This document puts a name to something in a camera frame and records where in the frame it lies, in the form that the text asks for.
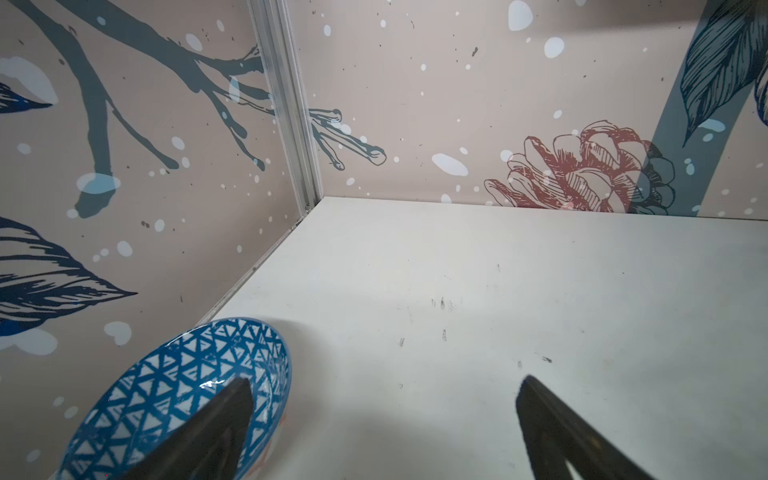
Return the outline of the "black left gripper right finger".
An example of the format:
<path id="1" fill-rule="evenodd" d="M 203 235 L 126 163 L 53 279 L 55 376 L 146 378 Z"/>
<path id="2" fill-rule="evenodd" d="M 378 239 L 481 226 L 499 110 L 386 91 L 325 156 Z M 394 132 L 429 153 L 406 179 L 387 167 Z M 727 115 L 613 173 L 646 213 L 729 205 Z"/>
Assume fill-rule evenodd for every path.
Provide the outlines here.
<path id="1" fill-rule="evenodd" d="M 515 406 L 536 479 L 652 478 L 536 377 L 523 379 Z"/>

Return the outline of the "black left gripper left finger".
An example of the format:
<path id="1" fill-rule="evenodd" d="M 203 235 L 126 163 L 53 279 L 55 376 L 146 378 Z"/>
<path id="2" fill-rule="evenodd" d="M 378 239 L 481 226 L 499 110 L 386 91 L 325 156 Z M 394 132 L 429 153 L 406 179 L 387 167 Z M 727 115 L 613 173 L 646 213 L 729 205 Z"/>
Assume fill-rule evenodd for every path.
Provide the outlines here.
<path id="1" fill-rule="evenodd" d="M 253 408 L 250 382 L 233 380 L 122 478 L 234 478 Z"/>

